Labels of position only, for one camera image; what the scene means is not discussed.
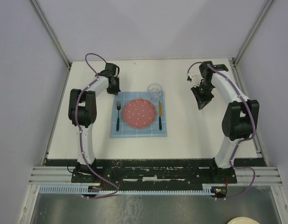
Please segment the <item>green handled gold knife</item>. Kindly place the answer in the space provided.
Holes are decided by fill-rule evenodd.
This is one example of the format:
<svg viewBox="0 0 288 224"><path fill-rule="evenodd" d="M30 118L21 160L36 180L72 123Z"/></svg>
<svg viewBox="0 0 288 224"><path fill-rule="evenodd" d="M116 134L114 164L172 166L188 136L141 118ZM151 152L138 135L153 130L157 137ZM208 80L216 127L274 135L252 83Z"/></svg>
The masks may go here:
<svg viewBox="0 0 288 224"><path fill-rule="evenodd" d="M160 100L158 101L158 114L159 114L159 117L158 117L159 130L161 131L162 130L162 104Z"/></svg>

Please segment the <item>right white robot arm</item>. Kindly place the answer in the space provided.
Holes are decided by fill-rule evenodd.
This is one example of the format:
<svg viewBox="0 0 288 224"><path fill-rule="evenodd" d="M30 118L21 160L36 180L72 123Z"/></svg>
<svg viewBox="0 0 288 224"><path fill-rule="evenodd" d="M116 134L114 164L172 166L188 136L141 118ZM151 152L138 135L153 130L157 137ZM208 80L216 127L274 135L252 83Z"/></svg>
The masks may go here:
<svg viewBox="0 0 288 224"><path fill-rule="evenodd" d="M222 120L224 139L219 152L213 159L209 178L220 182L226 176L226 170L233 167L233 161L240 144L252 140L256 134L259 116L259 102L249 99L231 80L228 68L224 64L214 65L211 61L197 62L202 79L193 92L198 109L202 110L214 98L213 89L217 89L227 105Z"/></svg>

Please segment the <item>green handled gold fork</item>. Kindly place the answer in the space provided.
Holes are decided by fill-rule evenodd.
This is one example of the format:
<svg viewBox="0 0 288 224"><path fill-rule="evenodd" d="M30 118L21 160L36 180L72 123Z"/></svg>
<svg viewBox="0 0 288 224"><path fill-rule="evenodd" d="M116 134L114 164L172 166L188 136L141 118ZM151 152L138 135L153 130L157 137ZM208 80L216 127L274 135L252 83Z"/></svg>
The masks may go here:
<svg viewBox="0 0 288 224"><path fill-rule="evenodd" d="M117 125L116 125L116 131L119 131L119 128L120 128L120 110L121 110L121 102L117 101Z"/></svg>

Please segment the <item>clear plastic cup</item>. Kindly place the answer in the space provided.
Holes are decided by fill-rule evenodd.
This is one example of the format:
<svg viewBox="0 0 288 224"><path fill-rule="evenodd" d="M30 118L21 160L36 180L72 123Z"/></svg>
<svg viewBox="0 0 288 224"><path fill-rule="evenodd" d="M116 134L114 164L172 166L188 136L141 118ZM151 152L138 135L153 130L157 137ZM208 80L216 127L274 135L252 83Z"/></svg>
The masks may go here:
<svg viewBox="0 0 288 224"><path fill-rule="evenodd" d="M151 100L154 102L159 101L163 97L163 89L159 84L150 84L147 88L147 91Z"/></svg>

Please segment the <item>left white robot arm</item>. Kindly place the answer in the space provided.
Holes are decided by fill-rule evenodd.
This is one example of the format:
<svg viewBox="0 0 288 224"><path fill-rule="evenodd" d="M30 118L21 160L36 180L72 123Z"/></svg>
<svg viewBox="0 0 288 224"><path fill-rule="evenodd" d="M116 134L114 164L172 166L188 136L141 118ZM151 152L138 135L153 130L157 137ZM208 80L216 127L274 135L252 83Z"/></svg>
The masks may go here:
<svg viewBox="0 0 288 224"><path fill-rule="evenodd" d="M79 136L75 169L82 173L82 177L88 182L93 182L98 177L98 171L94 168L96 157L92 137L93 124L97 118L96 97L103 91L114 95L120 92L119 72L119 66L106 63L104 70L99 72L90 84L83 89L70 91L68 117Z"/></svg>

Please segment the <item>blue checked cloth placemat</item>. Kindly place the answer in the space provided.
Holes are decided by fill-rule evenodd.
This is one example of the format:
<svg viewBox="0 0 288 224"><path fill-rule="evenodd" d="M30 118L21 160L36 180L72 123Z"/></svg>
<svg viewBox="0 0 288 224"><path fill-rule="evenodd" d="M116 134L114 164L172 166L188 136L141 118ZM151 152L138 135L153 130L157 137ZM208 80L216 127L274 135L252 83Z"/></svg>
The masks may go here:
<svg viewBox="0 0 288 224"><path fill-rule="evenodd" d="M113 112L111 119L111 138L140 138L140 137L166 137L167 136L167 122L166 122L166 110L165 110L165 93L163 92L163 97L160 99L162 104L162 130L159 130L158 115L155 121L146 128L136 129L128 126L122 116L122 110L124 106L133 99L143 98L151 101L148 92L120 92L115 96L113 104ZM117 125L117 101L121 102L120 110L120 128L116 131Z"/></svg>

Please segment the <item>pink dotted plate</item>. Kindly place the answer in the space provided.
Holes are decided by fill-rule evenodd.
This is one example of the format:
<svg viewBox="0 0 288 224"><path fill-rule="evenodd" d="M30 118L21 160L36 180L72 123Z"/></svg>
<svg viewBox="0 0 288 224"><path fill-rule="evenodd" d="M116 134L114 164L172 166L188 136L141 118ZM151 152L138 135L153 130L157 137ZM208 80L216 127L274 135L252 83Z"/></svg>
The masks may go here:
<svg viewBox="0 0 288 224"><path fill-rule="evenodd" d="M142 129L151 125L157 116L155 105L143 98L129 101L122 110L124 122L133 128Z"/></svg>

